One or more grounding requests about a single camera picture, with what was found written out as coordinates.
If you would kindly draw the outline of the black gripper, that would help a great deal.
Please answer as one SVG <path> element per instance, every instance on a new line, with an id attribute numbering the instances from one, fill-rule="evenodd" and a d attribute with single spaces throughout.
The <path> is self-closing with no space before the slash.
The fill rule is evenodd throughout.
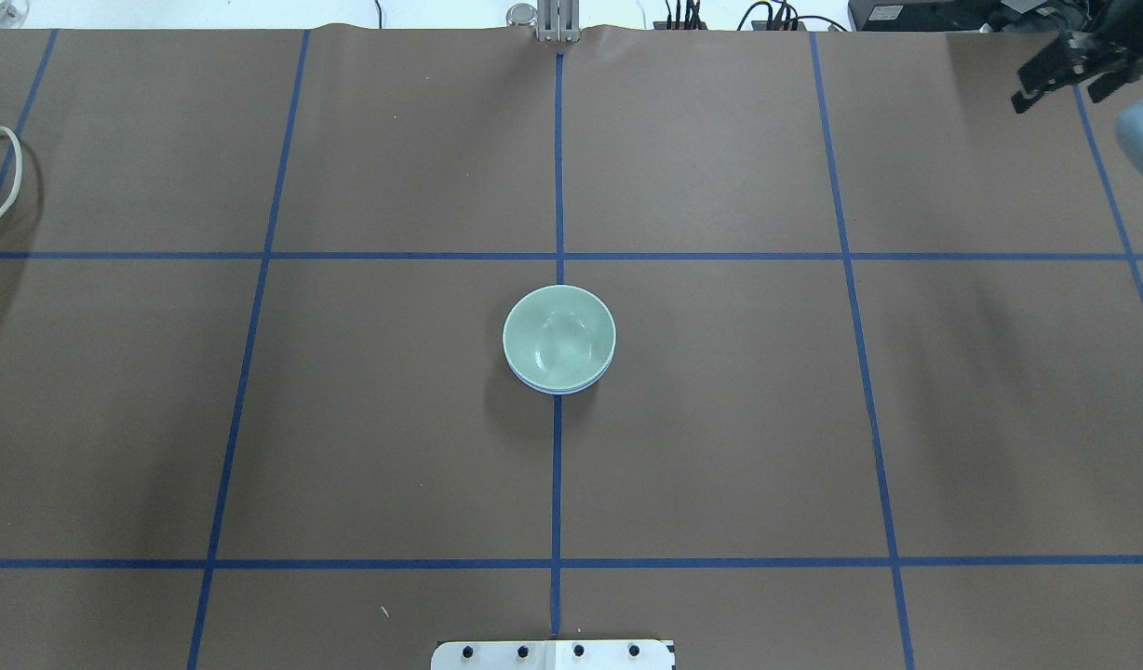
<path id="1" fill-rule="evenodd" d="M 1057 35 L 1018 69 L 1013 94 L 1016 114 L 1025 114 L 1045 94 L 1097 75 L 1087 93 L 1100 103 L 1143 75 L 1143 1 L 1092 1 L 1082 35 Z"/>

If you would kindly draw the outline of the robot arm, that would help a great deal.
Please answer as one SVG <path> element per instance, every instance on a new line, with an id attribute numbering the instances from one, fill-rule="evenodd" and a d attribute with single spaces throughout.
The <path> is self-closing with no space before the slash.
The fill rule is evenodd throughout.
<path id="1" fill-rule="evenodd" d="M 1045 94 L 1085 82 L 1094 103 L 1143 79 L 1143 1 L 1108 1 L 1085 31 L 1061 33 L 1018 69 L 1018 114 Z M 1116 120 L 1116 139 L 1143 178 L 1143 98 Z"/>

